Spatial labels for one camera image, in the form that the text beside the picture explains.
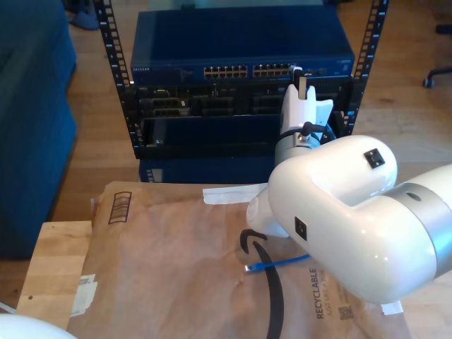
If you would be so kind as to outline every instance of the white tape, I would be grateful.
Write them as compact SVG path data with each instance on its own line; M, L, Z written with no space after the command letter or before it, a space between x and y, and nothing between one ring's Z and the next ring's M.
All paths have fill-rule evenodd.
M8 305L5 305L3 302L0 302L0 309L4 309L8 313L16 314L16 310Z
M248 186L219 187L217 189L203 189L204 202L208 205L248 203L266 187L267 183Z
M83 275L77 288L76 298L73 301L72 316L84 314L94 300L97 282L94 282L95 274Z
M393 302L392 304L381 305L381 310L385 316L390 316L391 314L403 313L402 304L400 300L398 302Z

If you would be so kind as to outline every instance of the black rack rail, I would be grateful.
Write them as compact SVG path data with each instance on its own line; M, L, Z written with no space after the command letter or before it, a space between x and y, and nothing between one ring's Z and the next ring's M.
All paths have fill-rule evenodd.
M105 51L107 52L113 79L117 88L121 108L124 113L126 125L129 130L130 139L135 152L135 156L140 158L147 154L146 142L143 140L141 124L138 119L139 88L134 86L129 78L124 53L119 39L116 20L112 8L111 0L95 0L94 2L97 19L100 24L102 39L104 40ZM383 24L388 11L389 0L371 0L371 9L364 32L357 65L354 76L350 78L349 91L350 99L348 103L342 105L344 110L334 112L341 126L337 126L338 137L352 134L355 127L356 118L361 105L364 90L369 78L371 67L374 61L376 48L378 46Z

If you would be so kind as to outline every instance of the blue couch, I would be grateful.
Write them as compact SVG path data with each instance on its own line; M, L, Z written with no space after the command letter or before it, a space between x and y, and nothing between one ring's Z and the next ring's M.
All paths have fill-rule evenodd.
M76 124L76 65L61 0L0 1L0 258L30 258Z

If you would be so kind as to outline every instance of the network switch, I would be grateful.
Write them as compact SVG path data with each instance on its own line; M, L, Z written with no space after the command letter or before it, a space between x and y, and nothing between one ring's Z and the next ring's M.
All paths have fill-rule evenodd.
M334 7L263 6L140 12L135 85L350 77L354 55Z

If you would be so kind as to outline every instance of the paper packaging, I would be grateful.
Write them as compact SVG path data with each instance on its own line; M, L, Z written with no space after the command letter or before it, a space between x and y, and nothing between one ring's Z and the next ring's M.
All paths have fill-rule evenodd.
M207 205L206 185L109 184L83 268L94 300L68 331L88 338L409 338L403 314L362 302L314 259L245 274L244 265L305 254L290 238L240 236L246 203Z

